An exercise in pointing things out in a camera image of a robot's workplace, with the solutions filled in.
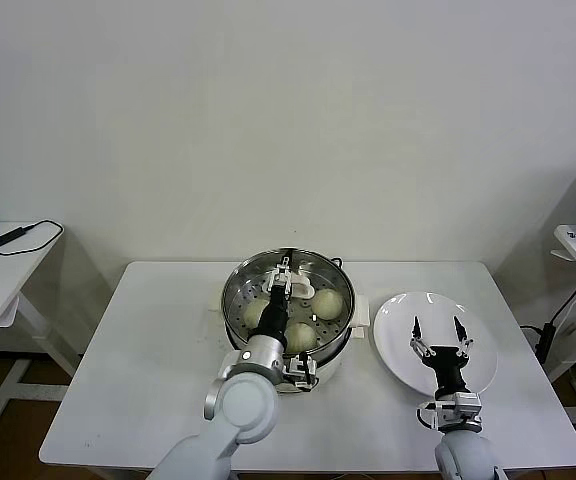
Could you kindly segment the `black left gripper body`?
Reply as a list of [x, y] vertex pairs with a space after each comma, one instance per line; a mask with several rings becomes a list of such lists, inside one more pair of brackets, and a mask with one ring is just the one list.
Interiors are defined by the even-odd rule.
[[253, 329], [253, 335], [264, 335], [278, 341], [286, 341], [289, 301], [290, 294], [286, 293], [284, 286], [273, 286], [269, 304], [262, 311], [258, 325]]

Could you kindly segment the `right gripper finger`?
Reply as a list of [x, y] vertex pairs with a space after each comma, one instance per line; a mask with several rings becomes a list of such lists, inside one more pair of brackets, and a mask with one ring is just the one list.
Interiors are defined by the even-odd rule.
[[459, 341], [457, 355], [468, 356], [469, 350], [474, 340], [468, 335], [465, 326], [460, 322], [459, 318], [457, 316], [454, 316], [453, 319], [454, 319], [455, 331]]
[[430, 358], [433, 356], [433, 349], [422, 338], [422, 331], [417, 316], [414, 317], [410, 346], [419, 358]]

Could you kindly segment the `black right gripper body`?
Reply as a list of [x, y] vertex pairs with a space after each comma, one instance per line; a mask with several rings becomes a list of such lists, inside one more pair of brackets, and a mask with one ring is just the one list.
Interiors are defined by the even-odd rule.
[[464, 355], [456, 346], [432, 346], [431, 349], [432, 353], [425, 357], [425, 366], [435, 373], [437, 389], [434, 397], [470, 393], [461, 375], [461, 369], [468, 364], [468, 355]]

